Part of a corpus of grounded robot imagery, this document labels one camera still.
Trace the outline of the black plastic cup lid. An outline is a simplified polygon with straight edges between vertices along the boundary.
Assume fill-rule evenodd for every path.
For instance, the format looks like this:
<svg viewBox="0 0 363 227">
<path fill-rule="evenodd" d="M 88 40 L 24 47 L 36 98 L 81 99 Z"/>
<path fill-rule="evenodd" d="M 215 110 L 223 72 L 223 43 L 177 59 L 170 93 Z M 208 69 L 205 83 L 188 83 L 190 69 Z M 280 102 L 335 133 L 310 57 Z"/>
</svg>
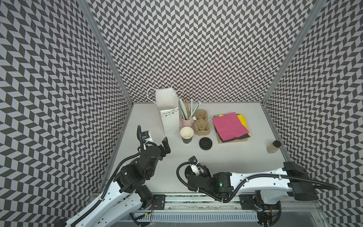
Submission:
<svg viewBox="0 0 363 227">
<path fill-rule="evenodd" d="M 199 147 L 202 150 L 210 150 L 213 146 L 213 142 L 210 138 L 208 137 L 203 137 L 199 140 Z"/>
</svg>

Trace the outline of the white paper cup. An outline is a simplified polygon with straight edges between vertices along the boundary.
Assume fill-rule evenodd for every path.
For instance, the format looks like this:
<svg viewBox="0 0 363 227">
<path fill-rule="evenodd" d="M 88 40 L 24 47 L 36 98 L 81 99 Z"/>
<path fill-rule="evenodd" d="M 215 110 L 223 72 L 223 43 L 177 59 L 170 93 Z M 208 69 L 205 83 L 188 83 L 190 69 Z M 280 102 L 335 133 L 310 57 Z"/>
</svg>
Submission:
<svg viewBox="0 0 363 227">
<path fill-rule="evenodd" d="M 184 176 L 188 179 L 190 176 L 195 176 L 196 174 L 193 172 L 192 167 L 189 165 L 185 168 Z"/>
</svg>

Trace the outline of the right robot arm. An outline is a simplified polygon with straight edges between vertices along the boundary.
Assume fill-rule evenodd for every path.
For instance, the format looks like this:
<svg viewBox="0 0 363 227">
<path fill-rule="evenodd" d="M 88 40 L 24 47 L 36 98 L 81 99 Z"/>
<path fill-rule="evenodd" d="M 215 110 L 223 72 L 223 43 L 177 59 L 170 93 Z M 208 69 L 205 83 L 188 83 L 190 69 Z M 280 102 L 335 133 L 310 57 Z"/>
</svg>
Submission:
<svg viewBox="0 0 363 227">
<path fill-rule="evenodd" d="M 262 173 L 208 173 L 205 166 L 184 162 L 176 169 L 178 180 L 190 191 L 201 193 L 220 203 L 229 203 L 242 193 L 256 192 L 258 200 L 274 205 L 287 197 L 296 201 L 316 201 L 318 190 L 338 190 L 328 182 L 309 177 L 307 170 L 294 162 Z"/>
</svg>

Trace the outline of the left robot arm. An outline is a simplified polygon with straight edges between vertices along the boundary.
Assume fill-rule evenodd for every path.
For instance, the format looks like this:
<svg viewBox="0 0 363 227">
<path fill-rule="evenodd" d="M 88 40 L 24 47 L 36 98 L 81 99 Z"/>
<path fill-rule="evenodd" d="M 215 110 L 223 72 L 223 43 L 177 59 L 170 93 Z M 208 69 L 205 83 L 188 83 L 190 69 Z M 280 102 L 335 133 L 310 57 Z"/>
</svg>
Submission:
<svg viewBox="0 0 363 227">
<path fill-rule="evenodd" d="M 138 153 L 119 163 L 104 191 L 75 216 L 58 220 L 56 227 L 110 227 L 129 214 L 154 205 L 154 195 L 145 182 L 154 176 L 158 162 L 171 149 L 167 138 L 156 145 L 140 126 L 137 137 Z"/>
</svg>

